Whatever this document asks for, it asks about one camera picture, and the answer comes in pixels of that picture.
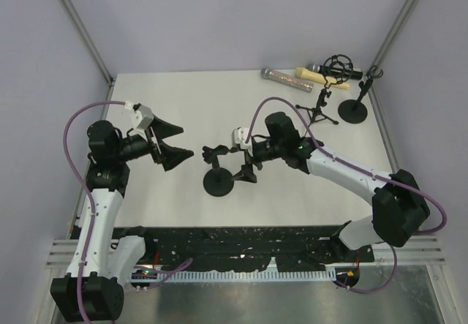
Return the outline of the grey microphone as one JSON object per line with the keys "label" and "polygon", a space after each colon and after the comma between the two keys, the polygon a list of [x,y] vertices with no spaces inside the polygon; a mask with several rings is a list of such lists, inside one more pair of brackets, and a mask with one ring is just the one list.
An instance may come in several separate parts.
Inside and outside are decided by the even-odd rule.
{"label": "grey microphone", "polygon": [[295,78],[291,75],[287,75],[269,67],[265,67],[260,70],[260,77],[262,79],[271,80],[275,83],[280,83],[282,85],[286,85],[306,93],[311,93],[312,89],[314,88],[314,84],[307,80]]}

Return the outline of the cream condenser microphone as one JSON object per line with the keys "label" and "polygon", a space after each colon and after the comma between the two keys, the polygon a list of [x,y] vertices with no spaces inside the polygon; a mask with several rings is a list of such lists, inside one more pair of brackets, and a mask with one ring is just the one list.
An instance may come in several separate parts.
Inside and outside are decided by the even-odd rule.
{"label": "cream condenser microphone", "polygon": [[350,85],[347,83],[338,83],[338,80],[331,76],[324,76],[318,72],[312,72],[305,67],[297,67],[295,69],[294,76],[302,80],[309,80],[314,83],[330,85],[342,90],[348,90],[350,88]]}

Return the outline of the black silver handheld microphone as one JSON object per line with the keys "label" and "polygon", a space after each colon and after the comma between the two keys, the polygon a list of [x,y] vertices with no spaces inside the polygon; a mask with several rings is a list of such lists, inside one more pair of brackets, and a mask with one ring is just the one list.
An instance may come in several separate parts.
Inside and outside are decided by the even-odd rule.
{"label": "black silver handheld microphone", "polygon": [[[337,78],[343,72],[342,69],[335,67],[324,67],[323,65],[318,63],[309,63],[306,65],[306,68],[309,71],[334,76],[335,78]],[[363,77],[363,72],[359,69],[353,71],[346,70],[344,76],[348,77],[351,80],[361,80]]]}

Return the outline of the black round-base mic stand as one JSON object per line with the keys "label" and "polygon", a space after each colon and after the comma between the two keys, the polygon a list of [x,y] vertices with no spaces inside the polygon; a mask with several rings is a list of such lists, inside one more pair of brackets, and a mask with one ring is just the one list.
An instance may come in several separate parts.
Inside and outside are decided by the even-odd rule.
{"label": "black round-base mic stand", "polygon": [[338,107],[340,118],[350,124],[360,124],[367,118],[368,111],[362,103],[363,98],[368,94],[373,82],[381,78],[384,71],[377,65],[373,65],[366,73],[366,80],[361,80],[358,84],[360,93],[357,99],[347,99]]}

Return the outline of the black tripod stand with shockmount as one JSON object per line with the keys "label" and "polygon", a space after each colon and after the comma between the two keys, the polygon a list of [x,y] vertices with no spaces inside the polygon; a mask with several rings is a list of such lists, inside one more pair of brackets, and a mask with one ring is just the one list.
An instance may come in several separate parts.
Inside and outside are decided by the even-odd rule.
{"label": "black tripod stand with shockmount", "polygon": [[[336,54],[330,56],[322,64],[324,67],[335,67],[342,69],[343,72],[335,79],[338,80],[338,83],[346,83],[349,78],[344,76],[346,70],[353,71],[353,63],[350,57],[344,54]],[[320,91],[316,104],[312,108],[307,108],[301,105],[296,105],[295,108],[298,110],[305,110],[309,117],[309,126],[314,123],[328,120],[334,125],[338,125],[337,120],[332,119],[330,116],[327,116],[323,113],[322,109],[328,104],[327,99],[331,96],[330,85],[323,85],[322,90]]]}

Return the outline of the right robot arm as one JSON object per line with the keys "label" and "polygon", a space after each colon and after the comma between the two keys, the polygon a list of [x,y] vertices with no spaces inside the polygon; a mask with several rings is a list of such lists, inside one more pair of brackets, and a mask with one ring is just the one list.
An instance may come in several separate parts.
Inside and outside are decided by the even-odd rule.
{"label": "right robot arm", "polygon": [[283,112],[267,116],[265,125],[268,136],[260,142],[249,135],[248,128],[233,130],[230,150],[242,151],[245,156],[244,165],[234,176],[236,180],[254,182],[253,167],[282,159],[292,169],[338,184],[371,206],[370,216],[345,222],[333,234],[331,253],[337,260],[349,260],[368,244],[402,247],[428,219],[429,207],[419,195],[411,173],[372,170],[328,153],[322,142],[300,135]]}

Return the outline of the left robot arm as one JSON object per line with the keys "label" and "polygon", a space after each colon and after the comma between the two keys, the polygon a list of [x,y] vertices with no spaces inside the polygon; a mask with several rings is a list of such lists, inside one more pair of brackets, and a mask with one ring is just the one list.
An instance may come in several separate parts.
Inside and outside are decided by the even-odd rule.
{"label": "left robot arm", "polygon": [[129,181],[128,162],[146,155],[169,171],[193,156],[193,151],[167,145],[167,137],[183,128],[154,115],[138,115],[136,135],[123,136],[109,121],[87,130],[87,201],[78,245],[62,278],[55,278],[50,294],[68,323],[115,321],[124,305],[124,287],[137,263],[150,263],[155,243],[135,227],[111,248],[113,229]]}

